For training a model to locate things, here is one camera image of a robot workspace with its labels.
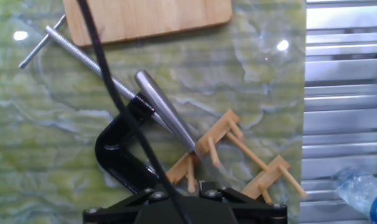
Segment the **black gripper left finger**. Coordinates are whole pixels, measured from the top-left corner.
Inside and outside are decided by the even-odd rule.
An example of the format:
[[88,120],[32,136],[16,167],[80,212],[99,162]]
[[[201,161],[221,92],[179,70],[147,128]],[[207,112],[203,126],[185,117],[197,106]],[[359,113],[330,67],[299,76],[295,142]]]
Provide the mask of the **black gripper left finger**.
[[82,220],[83,223],[134,223],[143,208],[168,198],[165,190],[147,188],[108,208],[86,209],[82,213]]

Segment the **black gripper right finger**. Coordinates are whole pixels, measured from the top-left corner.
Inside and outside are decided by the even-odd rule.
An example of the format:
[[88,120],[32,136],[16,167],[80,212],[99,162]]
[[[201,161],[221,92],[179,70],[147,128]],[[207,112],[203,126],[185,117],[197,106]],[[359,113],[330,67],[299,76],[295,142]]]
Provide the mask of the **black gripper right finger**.
[[200,183],[200,214],[205,223],[287,224],[287,206],[253,199],[215,182]]

